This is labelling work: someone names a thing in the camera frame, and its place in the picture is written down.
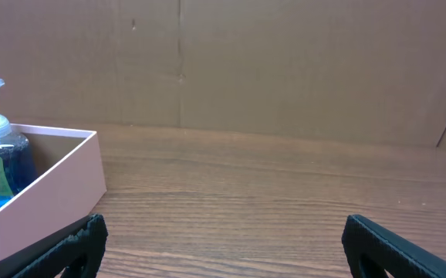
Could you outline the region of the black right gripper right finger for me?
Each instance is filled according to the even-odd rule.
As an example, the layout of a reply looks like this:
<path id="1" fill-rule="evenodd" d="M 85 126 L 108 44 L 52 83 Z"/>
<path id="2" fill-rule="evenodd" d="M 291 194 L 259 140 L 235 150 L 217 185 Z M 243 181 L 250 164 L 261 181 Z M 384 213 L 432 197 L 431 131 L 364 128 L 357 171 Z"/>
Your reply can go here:
<path id="1" fill-rule="evenodd" d="M 341 238 L 354 278 L 446 278 L 446 261 L 362 215 L 349 215 Z"/>

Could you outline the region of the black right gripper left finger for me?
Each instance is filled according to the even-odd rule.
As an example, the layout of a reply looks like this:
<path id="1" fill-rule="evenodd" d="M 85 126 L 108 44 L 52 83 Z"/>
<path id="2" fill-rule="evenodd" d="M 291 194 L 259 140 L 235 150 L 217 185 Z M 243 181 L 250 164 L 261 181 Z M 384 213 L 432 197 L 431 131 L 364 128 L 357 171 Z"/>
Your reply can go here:
<path id="1" fill-rule="evenodd" d="M 0 277 L 95 278 L 108 231 L 101 214 L 88 215 L 0 260 Z"/>

